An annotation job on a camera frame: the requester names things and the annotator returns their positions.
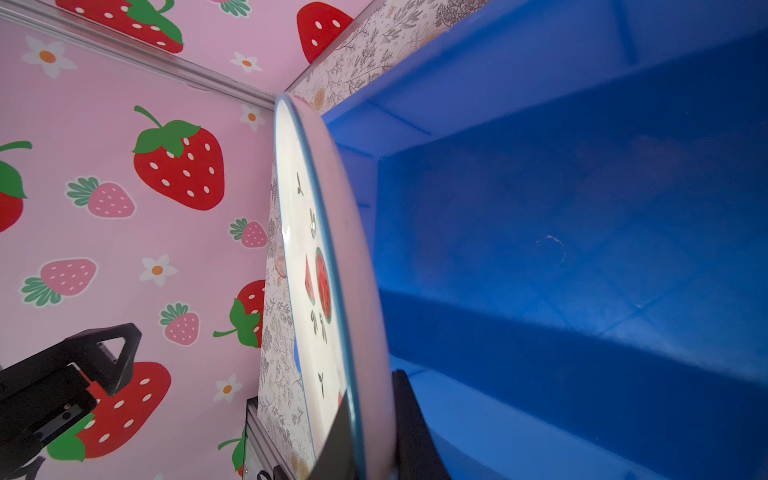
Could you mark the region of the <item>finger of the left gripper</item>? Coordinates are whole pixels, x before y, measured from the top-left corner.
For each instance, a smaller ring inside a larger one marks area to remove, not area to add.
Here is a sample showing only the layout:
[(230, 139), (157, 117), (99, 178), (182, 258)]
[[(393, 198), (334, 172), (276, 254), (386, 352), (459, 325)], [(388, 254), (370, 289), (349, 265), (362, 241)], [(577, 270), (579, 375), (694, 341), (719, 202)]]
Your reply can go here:
[(135, 324), (125, 323), (79, 332), (64, 340), (64, 349), (91, 382), (114, 396), (132, 381), (141, 338)]

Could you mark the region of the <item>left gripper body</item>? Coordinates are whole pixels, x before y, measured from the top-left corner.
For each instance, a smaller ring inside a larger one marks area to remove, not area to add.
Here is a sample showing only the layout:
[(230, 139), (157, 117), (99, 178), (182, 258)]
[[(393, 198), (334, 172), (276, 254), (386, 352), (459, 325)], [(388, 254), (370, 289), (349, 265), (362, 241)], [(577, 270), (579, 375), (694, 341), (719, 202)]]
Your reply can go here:
[(42, 450), (85, 419), (97, 406), (90, 382), (73, 365), (10, 394), (3, 381), (1, 400), (1, 477), (21, 478), (37, 464)]

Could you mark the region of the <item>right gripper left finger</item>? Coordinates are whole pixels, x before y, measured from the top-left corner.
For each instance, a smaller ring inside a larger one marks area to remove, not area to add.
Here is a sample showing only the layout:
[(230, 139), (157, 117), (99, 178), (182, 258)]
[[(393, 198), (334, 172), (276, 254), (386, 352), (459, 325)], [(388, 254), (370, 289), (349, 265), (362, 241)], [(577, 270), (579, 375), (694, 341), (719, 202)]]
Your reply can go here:
[(356, 478), (350, 407), (348, 395), (344, 394), (326, 443), (308, 480), (354, 480)]

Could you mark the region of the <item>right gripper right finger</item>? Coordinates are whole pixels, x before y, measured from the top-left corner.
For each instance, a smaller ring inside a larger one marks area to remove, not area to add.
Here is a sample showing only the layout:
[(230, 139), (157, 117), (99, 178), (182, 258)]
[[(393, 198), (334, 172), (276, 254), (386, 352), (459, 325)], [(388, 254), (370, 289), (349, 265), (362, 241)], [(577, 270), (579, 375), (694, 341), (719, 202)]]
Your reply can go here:
[(392, 373), (396, 418), (396, 467), (399, 479), (449, 480), (405, 371)]

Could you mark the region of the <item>white watermelon pattern plate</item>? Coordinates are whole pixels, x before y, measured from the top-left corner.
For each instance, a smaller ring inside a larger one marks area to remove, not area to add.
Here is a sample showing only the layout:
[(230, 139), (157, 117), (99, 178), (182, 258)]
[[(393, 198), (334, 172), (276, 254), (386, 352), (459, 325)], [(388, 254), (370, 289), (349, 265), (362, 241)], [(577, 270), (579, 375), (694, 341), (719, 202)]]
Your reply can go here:
[(313, 450), (347, 421), (357, 479), (388, 479), (396, 422), (380, 297), (358, 205), (321, 115), (284, 93), (276, 178), (289, 300)]

